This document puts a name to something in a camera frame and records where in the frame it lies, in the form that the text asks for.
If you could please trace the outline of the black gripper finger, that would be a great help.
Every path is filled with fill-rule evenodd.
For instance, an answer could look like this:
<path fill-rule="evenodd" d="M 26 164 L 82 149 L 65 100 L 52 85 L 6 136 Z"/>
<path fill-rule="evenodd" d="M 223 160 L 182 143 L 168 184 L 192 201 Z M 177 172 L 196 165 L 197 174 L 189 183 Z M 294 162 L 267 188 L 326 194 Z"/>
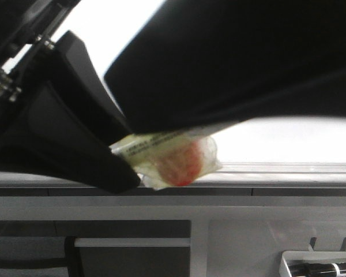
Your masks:
<path fill-rule="evenodd" d="M 62 178 L 111 193 L 136 188 L 138 175 L 110 150 L 130 130 L 84 42 L 66 32 L 31 55 L 0 92 L 0 173 Z"/>
<path fill-rule="evenodd" d="M 104 79 L 136 133 L 346 117 L 346 1 L 165 1 Z"/>

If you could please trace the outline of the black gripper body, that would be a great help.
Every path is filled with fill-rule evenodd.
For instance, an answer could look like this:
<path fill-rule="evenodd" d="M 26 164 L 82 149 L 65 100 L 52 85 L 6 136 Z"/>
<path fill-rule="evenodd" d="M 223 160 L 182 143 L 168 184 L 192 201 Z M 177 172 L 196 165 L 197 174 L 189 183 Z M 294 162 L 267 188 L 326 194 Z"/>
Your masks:
<path fill-rule="evenodd" d="M 79 1 L 0 1 L 0 98 L 12 88 L 2 69 L 27 44 L 51 36 Z"/>

